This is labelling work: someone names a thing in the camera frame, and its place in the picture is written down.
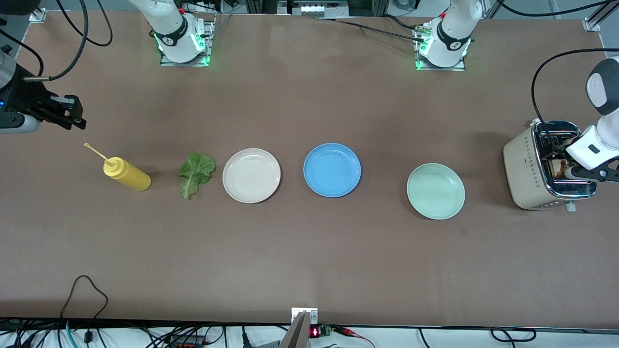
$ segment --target metal mounting plate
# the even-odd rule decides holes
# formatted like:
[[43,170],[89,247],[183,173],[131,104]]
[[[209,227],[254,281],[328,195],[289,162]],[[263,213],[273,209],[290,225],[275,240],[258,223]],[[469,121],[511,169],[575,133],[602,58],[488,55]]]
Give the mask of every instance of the metal mounting plate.
[[30,14],[30,18],[28,19],[28,21],[30,23],[43,23],[46,18],[47,18],[47,10],[37,7]]
[[301,311],[308,311],[310,313],[312,325],[318,324],[318,308],[305,308],[305,307],[292,307],[291,316],[290,316],[291,323],[295,320],[295,318],[297,317],[297,314],[299,314],[299,312]]

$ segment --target plate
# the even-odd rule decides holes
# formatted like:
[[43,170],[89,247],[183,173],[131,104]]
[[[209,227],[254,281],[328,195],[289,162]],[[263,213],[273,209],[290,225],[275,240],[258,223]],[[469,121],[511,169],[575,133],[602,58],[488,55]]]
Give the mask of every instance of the plate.
[[223,168],[223,188],[242,203],[269,198],[282,176],[277,159],[262,149],[245,149],[230,157]]
[[464,184],[451,168],[426,163],[417,167],[406,184],[409,201],[419,214],[435,220],[456,215],[464,205]]
[[303,176],[309,188],[324,197],[349,194],[361,179],[361,162],[348,147],[329,142],[314,148],[305,158]]

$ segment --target blue plate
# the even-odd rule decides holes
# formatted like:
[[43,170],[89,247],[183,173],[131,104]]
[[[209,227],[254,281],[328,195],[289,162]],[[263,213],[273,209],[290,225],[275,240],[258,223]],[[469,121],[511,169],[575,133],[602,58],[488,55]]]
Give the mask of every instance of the blue plate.
[[317,146],[305,158],[303,176],[309,188],[321,196],[336,198],[349,194],[361,179],[361,162],[342,144]]

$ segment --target white plate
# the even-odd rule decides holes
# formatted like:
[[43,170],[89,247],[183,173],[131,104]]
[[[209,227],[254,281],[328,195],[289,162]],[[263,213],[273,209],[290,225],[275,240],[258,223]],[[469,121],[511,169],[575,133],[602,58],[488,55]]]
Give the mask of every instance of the white plate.
[[230,157],[223,168],[223,188],[239,202],[258,203],[275,192],[281,176],[273,155],[262,149],[245,149]]

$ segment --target green led light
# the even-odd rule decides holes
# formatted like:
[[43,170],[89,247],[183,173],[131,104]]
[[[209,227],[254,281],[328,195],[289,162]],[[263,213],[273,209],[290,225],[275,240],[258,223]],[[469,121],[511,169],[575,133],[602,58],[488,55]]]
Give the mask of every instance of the green led light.
[[204,39],[191,34],[191,40],[194,42],[198,51],[204,51]]
[[157,47],[159,48],[159,50],[163,52],[163,47],[161,47],[161,41],[159,41],[159,38],[154,34],[153,34],[153,37],[155,38],[155,41],[157,42]]

